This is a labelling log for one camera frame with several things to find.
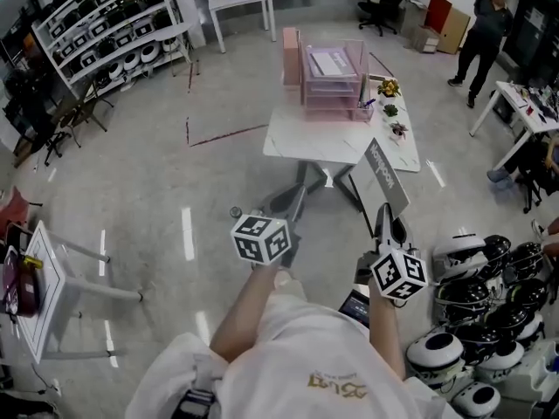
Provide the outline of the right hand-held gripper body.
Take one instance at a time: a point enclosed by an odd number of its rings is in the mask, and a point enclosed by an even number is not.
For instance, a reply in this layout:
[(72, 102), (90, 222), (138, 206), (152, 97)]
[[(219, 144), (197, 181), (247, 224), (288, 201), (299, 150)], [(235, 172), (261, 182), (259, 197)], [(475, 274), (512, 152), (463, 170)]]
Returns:
[(355, 285), (376, 284), (381, 296), (389, 300), (409, 300), (427, 287), (426, 263), (411, 239), (406, 243), (379, 244), (366, 251), (358, 260)]

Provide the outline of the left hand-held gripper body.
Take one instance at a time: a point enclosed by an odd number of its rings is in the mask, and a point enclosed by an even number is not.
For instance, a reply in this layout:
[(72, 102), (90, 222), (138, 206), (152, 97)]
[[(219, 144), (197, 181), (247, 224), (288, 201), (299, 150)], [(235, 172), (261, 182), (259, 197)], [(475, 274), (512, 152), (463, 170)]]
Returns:
[(262, 209), (242, 214), (230, 232), (238, 258), (250, 264), (292, 265), (300, 245), (298, 220), (286, 212), (266, 214)]

